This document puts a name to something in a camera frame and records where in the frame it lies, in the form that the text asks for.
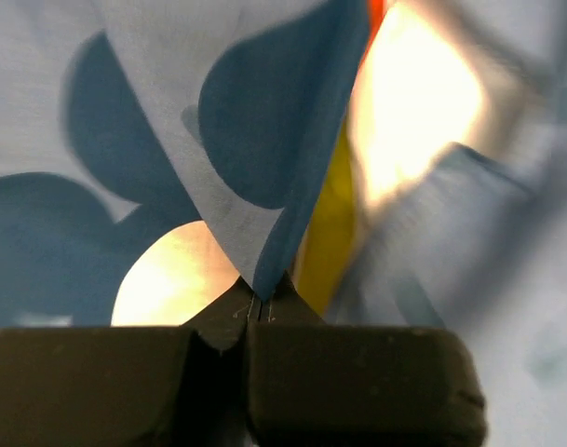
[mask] garment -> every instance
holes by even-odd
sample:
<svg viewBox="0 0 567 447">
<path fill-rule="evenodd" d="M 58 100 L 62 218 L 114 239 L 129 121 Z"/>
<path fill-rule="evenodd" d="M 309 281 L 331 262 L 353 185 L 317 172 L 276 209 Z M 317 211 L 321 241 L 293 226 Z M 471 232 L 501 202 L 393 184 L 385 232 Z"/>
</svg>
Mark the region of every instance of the garment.
<svg viewBox="0 0 567 447">
<path fill-rule="evenodd" d="M 424 4 L 538 101 L 498 153 L 447 146 L 382 214 L 358 210 L 371 232 L 328 319 L 457 331 L 489 445 L 567 447 L 567 0 Z M 325 181 L 368 7 L 0 1 L 0 327 L 110 324 L 132 266 L 182 226 L 205 224 L 219 268 L 268 299 Z"/>
</svg>

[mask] yellow fabric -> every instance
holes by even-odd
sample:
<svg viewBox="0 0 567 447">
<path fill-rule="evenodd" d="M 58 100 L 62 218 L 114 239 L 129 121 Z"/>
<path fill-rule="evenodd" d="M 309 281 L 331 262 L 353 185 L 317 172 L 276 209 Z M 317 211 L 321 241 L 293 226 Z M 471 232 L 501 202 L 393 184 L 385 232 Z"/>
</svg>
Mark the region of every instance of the yellow fabric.
<svg viewBox="0 0 567 447">
<path fill-rule="evenodd" d="M 296 274 L 300 295 L 323 314 L 353 248 L 355 208 L 346 124 L 307 229 Z"/>
</svg>

